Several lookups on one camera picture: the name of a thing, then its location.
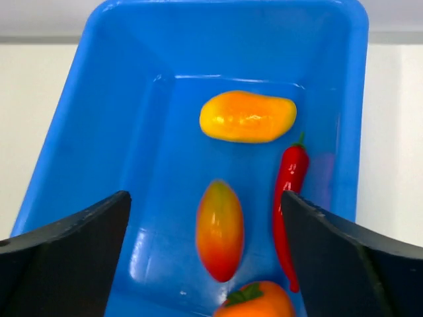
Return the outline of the red fake chili pepper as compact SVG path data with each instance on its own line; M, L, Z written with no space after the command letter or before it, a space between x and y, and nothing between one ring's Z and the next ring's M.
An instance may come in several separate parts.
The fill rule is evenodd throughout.
M284 191L299 193L309 167L309 156L303 144L304 133L299 140L288 147L283 155L274 188L272 207L272 233L274 246L279 263L289 281L289 289L293 293L299 292L299 282L294 270L289 243L284 224L281 198Z

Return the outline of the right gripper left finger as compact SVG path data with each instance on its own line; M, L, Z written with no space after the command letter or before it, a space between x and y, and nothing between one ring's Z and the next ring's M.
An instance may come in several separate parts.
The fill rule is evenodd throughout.
M130 215L119 191L1 241L2 316L103 316Z

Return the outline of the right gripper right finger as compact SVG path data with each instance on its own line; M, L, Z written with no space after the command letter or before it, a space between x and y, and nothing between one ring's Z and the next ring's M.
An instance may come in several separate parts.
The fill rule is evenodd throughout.
M308 316L421 316L422 248L282 194L293 265Z

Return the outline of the orange yellow fake fruit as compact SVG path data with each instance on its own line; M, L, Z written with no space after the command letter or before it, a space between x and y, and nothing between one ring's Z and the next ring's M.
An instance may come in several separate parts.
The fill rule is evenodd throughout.
M229 281L243 255L245 226L239 198L223 180L212 181L200 200L195 240L208 273L220 283Z

